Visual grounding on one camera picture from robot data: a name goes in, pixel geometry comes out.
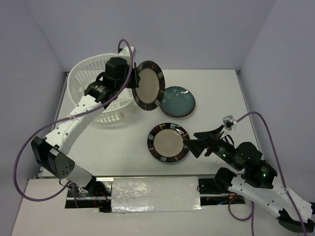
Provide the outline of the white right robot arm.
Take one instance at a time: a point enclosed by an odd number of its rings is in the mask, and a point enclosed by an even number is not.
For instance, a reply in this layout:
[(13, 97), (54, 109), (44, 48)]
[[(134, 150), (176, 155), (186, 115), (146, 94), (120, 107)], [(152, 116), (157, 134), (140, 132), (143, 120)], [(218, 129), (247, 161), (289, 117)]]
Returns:
[(212, 131), (194, 133), (193, 140), (184, 141), (195, 157), (214, 154), (233, 168), (219, 168), (210, 191), (234, 192), (266, 209), (287, 230), (312, 233), (314, 203), (303, 200), (284, 186), (279, 172), (262, 159), (262, 153), (254, 144), (243, 142), (235, 147), (229, 143), (223, 128), (221, 125)]

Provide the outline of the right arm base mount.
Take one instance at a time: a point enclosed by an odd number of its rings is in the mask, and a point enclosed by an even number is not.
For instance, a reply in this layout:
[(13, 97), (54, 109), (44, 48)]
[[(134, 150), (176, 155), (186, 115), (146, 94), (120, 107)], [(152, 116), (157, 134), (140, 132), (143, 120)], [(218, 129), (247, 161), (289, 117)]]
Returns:
[(236, 198), (233, 204), (245, 204), (244, 197), (238, 197), (234, 192), (220, 190), (214, 184), (213, 178), (199, 178), (197, 191), (200, 194), (201, 206), (227, 205)]

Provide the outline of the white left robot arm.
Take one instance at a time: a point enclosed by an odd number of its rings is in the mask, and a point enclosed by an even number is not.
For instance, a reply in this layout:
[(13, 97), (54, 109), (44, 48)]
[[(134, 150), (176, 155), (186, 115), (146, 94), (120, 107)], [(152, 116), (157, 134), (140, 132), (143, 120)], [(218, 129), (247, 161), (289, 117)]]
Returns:
[(60, 123), (44, 138), (38, 136), (31, 147), (38, 164), (58, 179), (76, 184), (85, 196), (95, 193), (99, 183), (96, 177), (80, 167), (67, 155), (87, 126), (114, 101), (125, 88), (134, 88), (136, 63), (113, 57), (105, 64), (105, 70), (84, 90), (68, 120)]

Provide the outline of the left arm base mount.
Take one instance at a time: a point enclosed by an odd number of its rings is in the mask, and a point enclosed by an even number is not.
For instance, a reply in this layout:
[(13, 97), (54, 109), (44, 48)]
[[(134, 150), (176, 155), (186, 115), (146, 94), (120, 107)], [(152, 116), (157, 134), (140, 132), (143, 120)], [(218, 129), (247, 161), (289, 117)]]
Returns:
[(69, 184), (64, 208), (93, 208), (99, 212), (110, 213), (112, 212), (112, 187), (113, 179), (110, 178), (98, 178), (97, 184), (89, 191)]

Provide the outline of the beige plate with dark rim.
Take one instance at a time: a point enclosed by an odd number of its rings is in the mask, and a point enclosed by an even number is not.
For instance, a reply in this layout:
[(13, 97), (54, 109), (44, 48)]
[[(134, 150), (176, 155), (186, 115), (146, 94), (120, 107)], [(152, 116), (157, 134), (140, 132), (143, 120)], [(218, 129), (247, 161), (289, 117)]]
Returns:
[(154, 159), (173, 165), (182, 162), (189, 153), (184, 144), (188, 139), (188, 132), (180, 125), (161, 123), (148, 134), (147, 147)]

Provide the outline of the teal plate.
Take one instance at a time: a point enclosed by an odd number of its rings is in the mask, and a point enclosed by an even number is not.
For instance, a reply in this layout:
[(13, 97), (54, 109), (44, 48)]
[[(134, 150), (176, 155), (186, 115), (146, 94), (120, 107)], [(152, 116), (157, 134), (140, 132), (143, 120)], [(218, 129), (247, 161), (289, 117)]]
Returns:
[(180, 86), (171, 86), (165, 89), (159, 107), (166, 115), (181, 118), (192, 113), (195, 105), (195, 98), (189, 90)]

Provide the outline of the blue glazed ceramic plate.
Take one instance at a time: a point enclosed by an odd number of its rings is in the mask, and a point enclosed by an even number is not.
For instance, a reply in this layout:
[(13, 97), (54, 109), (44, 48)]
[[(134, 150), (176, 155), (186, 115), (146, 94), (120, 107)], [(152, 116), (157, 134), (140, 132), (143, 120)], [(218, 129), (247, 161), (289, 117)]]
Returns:
[(196, 106), (194, 99), (173, 98), (164, 100), (160, 104), (160, 109), (168, 116), (183, 118), (193, 113)]

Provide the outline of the black plate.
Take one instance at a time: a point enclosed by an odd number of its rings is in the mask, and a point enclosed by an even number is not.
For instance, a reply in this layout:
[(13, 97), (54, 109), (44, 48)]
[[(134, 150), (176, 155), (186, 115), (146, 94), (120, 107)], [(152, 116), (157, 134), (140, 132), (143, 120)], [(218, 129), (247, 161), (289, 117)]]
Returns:
[(145, 111), (156, 109), (163, 100), (165, 78), (162, 69), (153, 61), (147, 60), (137, 67), (140, 79), (138, 87), (132, 89), (136, 104)]

